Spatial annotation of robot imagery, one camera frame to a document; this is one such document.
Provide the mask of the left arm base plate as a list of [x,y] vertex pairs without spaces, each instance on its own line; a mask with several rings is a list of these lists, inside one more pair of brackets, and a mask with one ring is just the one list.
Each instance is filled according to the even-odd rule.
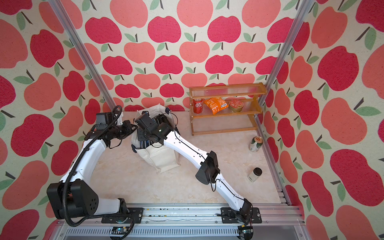
[[143,217],[143,208],[127,208],[122,213],[109,214],[102,218],[103,224],[140,224]]

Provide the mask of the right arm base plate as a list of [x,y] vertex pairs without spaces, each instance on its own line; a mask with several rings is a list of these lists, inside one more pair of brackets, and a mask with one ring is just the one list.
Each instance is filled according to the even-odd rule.
[[223,224],[261,224],[262,216],[258,208],[251,208],[248,213],[234,211],[231,208],[221,208],[217,215],[222,219]]

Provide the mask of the blue paddle case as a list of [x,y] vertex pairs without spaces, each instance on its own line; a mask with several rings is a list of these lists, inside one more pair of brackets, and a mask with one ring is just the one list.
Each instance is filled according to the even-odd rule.
[[134,139],[132,141],[132,146],[133,146],[133,149],[135,150],[146,149],[149,146],[152,146],[153,144],[154,142],[151,140],[140,141],[139,139]]

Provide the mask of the white canvas tote bag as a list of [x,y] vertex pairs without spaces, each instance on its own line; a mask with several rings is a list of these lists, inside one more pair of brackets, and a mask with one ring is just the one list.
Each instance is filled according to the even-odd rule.
[[[166,114],[166,117],[171,122],[172,127],[176,126],[174,118],[170,114],[166,113],[167,108],[162,106],[161,104],[152,106],[147,109],[143,109],[141,111],[137,111],[135,118],[140,117],[140,115],[145,111],[149,112],[151,118],[160,114]],[[131,146],[132,141],[134,139],[138,139],[137,130],[132,134]],[[179,153],[166,146],[161,145],[160,143],[154,143],[152,146],[149,146],[146,149],[133,149],[133,151],[134,153],[137,153],[147,164],[155,168],[157,174],[180,166]]]

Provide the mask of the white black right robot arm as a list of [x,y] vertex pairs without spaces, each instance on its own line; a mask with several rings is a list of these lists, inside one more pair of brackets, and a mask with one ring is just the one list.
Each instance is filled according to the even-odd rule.
[[144,132],[144,137],[153,143],[166,146],[189,160],[197,169],[196,179],[204,185],[210,185],[212,191],[218,192],[229,204],[240,223],[249,224],[252,221],[253,206],[250,201],[238,194],[226,181],[219,169],[217,154],[203,151],[178,132],[176,127],[166,122],[158,123],[149,114],[143,113],[135,123]]

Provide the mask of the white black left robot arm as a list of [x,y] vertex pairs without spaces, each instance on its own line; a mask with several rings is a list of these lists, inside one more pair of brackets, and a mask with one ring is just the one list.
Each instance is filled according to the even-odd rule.
[[116,106],[109,113],[97,114],[96,124],[85,136],[82,150],[73,165],[58,183],[47,188],[55,217],[65,220],[70,227],[97,218],[135,223],[124,199],[99,198],[89,186],[96,164],[103,152],[110,148],[111,141],[122,141],[137,129],[130,121],[121,120],[122,110],[122,106]]

